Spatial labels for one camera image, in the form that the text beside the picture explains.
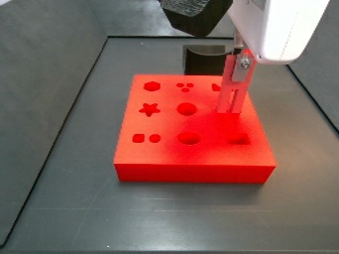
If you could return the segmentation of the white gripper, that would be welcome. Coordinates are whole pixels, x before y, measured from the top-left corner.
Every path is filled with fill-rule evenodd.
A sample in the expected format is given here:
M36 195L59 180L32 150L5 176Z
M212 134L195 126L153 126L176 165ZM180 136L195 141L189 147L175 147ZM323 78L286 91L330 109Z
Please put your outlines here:
M254 57L260 64L290 64L299 58L328 3L330 0L234 0L228 15L239 33L234 36L232 81L247 79Z

